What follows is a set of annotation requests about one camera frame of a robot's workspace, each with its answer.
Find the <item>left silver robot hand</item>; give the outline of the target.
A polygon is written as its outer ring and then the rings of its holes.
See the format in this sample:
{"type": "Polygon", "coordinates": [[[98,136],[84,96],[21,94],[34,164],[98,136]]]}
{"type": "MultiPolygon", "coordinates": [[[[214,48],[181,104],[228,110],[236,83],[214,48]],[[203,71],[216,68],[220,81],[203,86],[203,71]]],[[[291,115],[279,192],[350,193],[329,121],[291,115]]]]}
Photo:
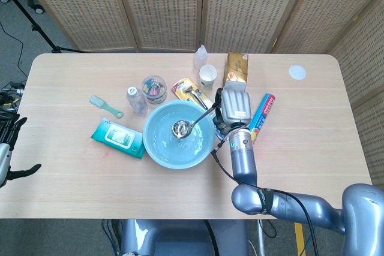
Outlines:
{"type": "Polygon", "coordinates": [[[4,124],[0,125],[0,188],[6,185],[8,180],[28,177],[36,173],[41,164],[36,164],[27,170],[11,170],[11,156],[16,145],[21,127],[27,121],[27,117],[20,118],[16,113],[4,124]]]}

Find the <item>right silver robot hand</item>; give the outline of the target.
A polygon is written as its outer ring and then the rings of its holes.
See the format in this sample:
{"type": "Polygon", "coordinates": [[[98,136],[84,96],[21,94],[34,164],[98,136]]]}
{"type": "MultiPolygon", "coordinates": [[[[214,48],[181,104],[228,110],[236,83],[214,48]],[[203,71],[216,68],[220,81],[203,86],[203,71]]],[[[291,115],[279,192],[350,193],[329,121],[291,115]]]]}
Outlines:
{"type": "Polygon", "coordinates": [[[222,134],[248,125],[252,120],[250,96],[245,91],[218,88],[214,107],[213,122],[222,134]]]}

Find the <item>stainless steel ladle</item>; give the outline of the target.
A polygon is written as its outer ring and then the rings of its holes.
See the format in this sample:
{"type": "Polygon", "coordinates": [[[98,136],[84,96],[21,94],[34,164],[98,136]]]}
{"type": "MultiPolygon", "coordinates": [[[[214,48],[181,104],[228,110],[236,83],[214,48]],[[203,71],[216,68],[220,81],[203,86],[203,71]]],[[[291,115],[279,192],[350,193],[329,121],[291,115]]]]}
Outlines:
{"type": "Polygon", "coordinates": [[[176,121],[172,126],[172,134],[177,139],[183,139],[188,137],[194,128],[194,126],[201,121],[203,118],[205,118],[207,115],[209,115],[211,112],[213,112],[217,107],[220,105],[213,105],[210,109],[207,109],[206,112],[204,112],[199,118],[197,118],[194,122],[189,122],[186,120],[179,120],[176,121]]]}

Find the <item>clear plastic water bottle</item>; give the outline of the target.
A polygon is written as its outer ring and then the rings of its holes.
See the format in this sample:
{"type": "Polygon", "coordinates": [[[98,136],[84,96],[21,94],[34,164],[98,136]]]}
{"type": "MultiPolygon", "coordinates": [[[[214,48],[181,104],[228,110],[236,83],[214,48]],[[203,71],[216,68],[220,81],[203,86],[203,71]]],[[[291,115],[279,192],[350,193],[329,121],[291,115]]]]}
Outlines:
{"type": "Polygon", "coordinates": [[[139,88],[130,86],[127,89],[126,97],[136,115],[145,116],[147,114],[148,105],[143,92],[139,88]]]}

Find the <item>blue cling film roll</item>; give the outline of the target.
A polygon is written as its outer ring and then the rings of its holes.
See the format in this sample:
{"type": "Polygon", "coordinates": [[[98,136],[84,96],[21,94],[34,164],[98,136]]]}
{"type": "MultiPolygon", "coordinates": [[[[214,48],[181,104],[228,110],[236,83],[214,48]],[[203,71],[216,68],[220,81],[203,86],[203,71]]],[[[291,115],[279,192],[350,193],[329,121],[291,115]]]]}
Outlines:
{"type": "Polygon", "coordinates": [[[248,129],[251,132],[252,142],[255,143],[256,138],[263,127],[263,124],[268,116],[268,113],[271,111],[271,108],[275,102],[275,96],[273,94],[265,94],[260,105],[258,106],[248,129]]]}

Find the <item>gold tissue pack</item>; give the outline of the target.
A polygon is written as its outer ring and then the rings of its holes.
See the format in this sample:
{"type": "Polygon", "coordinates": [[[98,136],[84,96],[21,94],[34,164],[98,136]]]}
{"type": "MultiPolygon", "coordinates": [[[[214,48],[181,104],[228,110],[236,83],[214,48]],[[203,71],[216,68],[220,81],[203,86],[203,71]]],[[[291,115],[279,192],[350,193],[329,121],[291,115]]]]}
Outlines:
{"type": "Polygon", "coordinates": [[[223,75],[223,89],[245,91],[248,80],[249,55],[230,52],[223,75]]]}

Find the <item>floral print paper cup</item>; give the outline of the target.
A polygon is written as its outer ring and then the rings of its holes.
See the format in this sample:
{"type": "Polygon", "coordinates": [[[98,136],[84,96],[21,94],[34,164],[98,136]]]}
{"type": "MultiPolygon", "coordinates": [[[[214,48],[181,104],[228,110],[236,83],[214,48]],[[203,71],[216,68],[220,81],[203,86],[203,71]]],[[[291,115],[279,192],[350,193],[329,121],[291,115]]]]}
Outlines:
{"type": "Polygon", "coordinates": [[[200,68],[199,79],[203,88],[212,88],[217,78],[217,70],[213,65],[206,64],[200,68]]]}

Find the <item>yellow razor blister pack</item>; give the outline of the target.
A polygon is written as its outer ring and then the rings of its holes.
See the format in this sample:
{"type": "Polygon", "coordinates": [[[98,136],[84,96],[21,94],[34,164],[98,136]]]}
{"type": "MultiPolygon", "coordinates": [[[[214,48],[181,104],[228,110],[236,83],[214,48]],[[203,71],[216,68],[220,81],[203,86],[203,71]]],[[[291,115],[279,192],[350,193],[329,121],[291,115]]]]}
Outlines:
{"type": "Polygon", "coordinates": [[[172,86],[172,92],[179,100],[195,103],[205,110],[212,107],[213,102],[188,77],[178,80],[172,86]]]}

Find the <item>white squeeze wash bottle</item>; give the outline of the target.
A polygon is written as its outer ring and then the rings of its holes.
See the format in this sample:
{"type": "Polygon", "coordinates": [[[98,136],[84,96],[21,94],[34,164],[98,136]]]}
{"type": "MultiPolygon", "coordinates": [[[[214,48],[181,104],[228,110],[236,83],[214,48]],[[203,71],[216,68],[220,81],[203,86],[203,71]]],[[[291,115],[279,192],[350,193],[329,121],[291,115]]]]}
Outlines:
{"type": "Polygon", "coordinates": [[[194,54],[194,67],[201,69],[202,66],[206,65],[208,58],[208,52],[206,47],[202,44],[194,54]]]}

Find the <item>white round table cap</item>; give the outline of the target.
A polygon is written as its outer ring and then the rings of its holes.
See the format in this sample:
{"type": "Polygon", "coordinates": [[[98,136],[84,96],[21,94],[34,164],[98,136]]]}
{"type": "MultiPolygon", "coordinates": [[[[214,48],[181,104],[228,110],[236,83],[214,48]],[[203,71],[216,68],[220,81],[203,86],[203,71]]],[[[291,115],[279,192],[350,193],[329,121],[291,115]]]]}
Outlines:
{"type": "Polygon", "coordinates": [[[292,65],[289,68],[289,75],[295,80],[303,80],[306,78],[307,72],[301,65],[292,65]]]}

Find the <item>clear jar of binder clips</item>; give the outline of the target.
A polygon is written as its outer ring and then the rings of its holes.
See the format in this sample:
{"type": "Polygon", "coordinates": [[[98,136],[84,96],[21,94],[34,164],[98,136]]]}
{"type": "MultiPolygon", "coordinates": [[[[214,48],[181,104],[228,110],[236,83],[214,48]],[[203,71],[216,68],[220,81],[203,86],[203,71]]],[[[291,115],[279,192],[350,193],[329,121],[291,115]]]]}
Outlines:
{"type": "Polygon", "coordinates": [[[166,82],[160,76],[148,76],[142,82],[142,92],[148,103],[160,104],[167,98],[166,82]]]}

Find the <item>green wet wipes pack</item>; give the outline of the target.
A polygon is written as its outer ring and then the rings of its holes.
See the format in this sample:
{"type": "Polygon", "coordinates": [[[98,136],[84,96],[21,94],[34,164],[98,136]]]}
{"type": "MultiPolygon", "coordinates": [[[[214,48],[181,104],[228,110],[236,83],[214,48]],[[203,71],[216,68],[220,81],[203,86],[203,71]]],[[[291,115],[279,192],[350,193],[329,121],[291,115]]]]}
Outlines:
{"type": "Polygon", "coordinates": [[[141,132],[102,118],[91,138],[120,152],[141,159],[145,153],[141,132]]]}

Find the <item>wicker folding screen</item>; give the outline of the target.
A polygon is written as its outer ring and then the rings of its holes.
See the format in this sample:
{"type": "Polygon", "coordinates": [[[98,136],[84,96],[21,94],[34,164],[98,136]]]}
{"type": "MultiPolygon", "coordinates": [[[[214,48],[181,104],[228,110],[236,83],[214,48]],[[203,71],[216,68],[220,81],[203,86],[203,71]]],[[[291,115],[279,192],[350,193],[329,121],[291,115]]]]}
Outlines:
{"type": "Polygon", "coordinates": [[[38,0],[90,52],[327,53],[384,187],[384,0],[38,0]]]}

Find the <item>black tripod stand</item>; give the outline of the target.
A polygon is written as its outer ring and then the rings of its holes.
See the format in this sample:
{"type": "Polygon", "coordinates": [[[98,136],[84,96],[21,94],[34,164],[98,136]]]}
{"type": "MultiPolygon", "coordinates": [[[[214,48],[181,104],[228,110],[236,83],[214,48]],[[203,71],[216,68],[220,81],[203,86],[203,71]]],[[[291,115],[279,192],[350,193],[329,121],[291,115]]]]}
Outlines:
{"type": "Polygon", "coordinates": [[[66,52],[74,52],[74,53],[89,53],[83,50],[69,49],[65,47],[57,46],[53,43],[53,41],[46,35],[46,33],[42,30],[40,25],[32,18],[32,16],[25,10],[24,6],[18,0],[12,0],[19,10],[25,15],[25,17],[31,23],[32,31],[38,32],[46,41],[46,43],[52,48],[52,53],[61,53],[62,51],[66,52]]]}

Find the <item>grey robot torso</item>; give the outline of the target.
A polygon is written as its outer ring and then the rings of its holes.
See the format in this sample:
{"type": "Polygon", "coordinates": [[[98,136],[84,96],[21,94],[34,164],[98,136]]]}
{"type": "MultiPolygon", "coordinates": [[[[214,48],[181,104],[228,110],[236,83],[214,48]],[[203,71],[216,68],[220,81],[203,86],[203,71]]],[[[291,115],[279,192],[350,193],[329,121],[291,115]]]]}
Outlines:
{"type": "Polygon", "coordinates": [[[126,219],[122,256],[249,256],[247,225],[230,219],[126,219]]]}

